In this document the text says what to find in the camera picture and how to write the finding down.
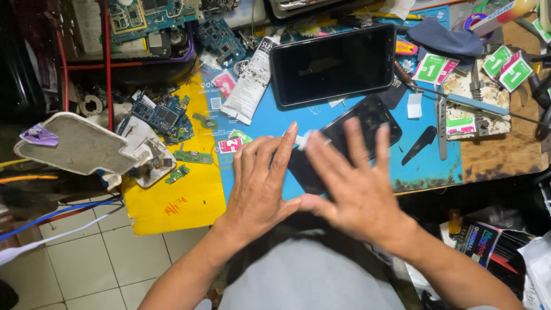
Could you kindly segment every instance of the screwdriver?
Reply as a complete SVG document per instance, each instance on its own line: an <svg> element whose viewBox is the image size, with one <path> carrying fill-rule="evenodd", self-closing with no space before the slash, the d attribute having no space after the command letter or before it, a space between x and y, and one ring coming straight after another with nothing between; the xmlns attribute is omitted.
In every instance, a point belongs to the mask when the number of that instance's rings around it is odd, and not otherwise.
<svg viewBox="0 0 551 310"><path fill-rule="evenodd" d="M459 95L456 95L456 94L445 94L445 93L442 93L442 92L437 92L435 90L424 88L424 87L419 87L417 85L410 85L410 86L413 87L413 88L416 88L416 89L424 90L426 92L430 92L430 93L438 94L440 96L444 96L449 101L459 103L459 104L465 105L465 106L470 106L471 108L480 109L480 110L486 111L488 113L501 115L501 116L511 115L511 116L514 116L514 117L516 117L518 119L521 119L521 120L529 121L529 122L532 122L532 123L535 123L535 124L538 124L538 125L542 125L542 126L551 128L551 124L546 124L544 122L529 119L527 117L524 117L524 116L521 116L521 115L518 115L518 114L513 114L509 110L501 108L501 107L496 106L496 105L487 104L487 103L484 103L482 101L474 100L474 99L468 98L468 97L459 96Z"/></svg>
<svg viewBox="0 0 551 310"><path fill-rule="evenodd" d="M398 76L400 76L402 81L404 81L407 86L411 87L414 92L418 93L416 88L419 88L419 86L417 86L417 83L409 77L409 74L406 72L404 67L402 67L396 59L394 60L394 66L396 67L396 73L398 73Z"/></svg>

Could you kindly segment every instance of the blue cable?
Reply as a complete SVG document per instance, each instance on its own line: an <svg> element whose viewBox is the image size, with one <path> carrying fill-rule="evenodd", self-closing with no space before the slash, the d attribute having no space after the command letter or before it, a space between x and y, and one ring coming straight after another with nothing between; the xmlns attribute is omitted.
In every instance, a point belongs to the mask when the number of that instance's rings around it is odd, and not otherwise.
<svg viewBox="0 0 551 310"><path fill-rule="evenodd" d="M24 225L24 226L21 226L19 227L18 229L14 230L14 231L11 231L9 233L5 233L3 235L0 235L0 242L8 239L9 237L11 236L14 236L16 234L18 234L19 232L35 225L35 224L38 224L40 222L42 222L43 220L47 220L48 218L50 217L54 217L60 213L63 213L63 212L67 212L67 211L71 211L71 210L75 210L75 209L81 209L81 208L86 208L86 207L89 207L89 206L94 206L94 207L97 207L97 206L101 206L101 205L109 205L113 202L117 202L117 201L121 201L122 200L122 197L118 197L118 198L115 198L115 199L109 199L109 200L104 200L104 201L96 201L96 202L89 202L87 204L80 204L80 205L75 205L75 206L71 206L71 207L66 207L65 209L61 209L61 210L57 210L55 212L52 212L50 214L47 214L47 215L44 215L42 217L39 217L37 218L36 220Z"/></svg>

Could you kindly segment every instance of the white tile floor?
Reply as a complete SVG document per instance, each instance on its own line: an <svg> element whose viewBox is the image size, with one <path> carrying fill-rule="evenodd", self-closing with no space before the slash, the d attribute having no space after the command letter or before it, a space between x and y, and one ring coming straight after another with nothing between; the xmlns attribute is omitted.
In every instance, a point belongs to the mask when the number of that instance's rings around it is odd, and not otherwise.
<svg viewBox="0 0 551 310"><path fill-rule="evenodd" d="M103 200L99 197L92 201ZM47 238L110 212L98 206L40 226ZM19 295L13 310L134 310L170 265L208 228L135 237L125 209L0 267L0 279Z"/></svg>

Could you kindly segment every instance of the black plastic pry tool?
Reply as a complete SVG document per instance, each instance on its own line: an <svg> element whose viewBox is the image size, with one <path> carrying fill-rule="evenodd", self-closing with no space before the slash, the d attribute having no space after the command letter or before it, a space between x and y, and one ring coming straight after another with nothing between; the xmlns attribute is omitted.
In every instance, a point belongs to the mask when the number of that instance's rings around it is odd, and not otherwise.
<svg viewBox="0 0 551 310"><path fill-rule="evenodd" d="M415 157L415 155L417 155L425 146L433 144L434 138L436 137L436 132L436 127L427 127L425 131L423 131L421 136L417 139L412 148L409 149L404 159L402 159L402 165L407 164L410 159Z"/></svg>

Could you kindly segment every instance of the smartphone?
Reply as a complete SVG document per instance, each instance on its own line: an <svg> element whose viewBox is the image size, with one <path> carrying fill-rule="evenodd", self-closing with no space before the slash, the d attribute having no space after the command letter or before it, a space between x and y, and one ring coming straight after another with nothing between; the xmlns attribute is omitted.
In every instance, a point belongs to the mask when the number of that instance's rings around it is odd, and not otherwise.
<svg viewBox="0 0 551 310"><path fill-rule="evenodd" d="M393 81L394 24L275 46L270 51L280 108L341 95L385 90Z"/></svg>
<svg viewBox="0 0 551 310"><path fill-rule="evenodd" d="M349 162L351 162L351 160L348 153L348 144L344 134L343 124L344 121L353 116L358 116L360 119L361 130L364 134L365 145L371 156L370 159L375 156L375 133L383 123L387 122L390 125L391 145L402 137L402 129L392 117L392 114L390 114L381 98L379 98L378 95L368 95L320 130L322 134L331 139L333 146L335 146ZM297 147L291 152L289 165L287 167L306 193L321 195L326 192L323 181L308 161L306 153L299 151Z"/></svg>

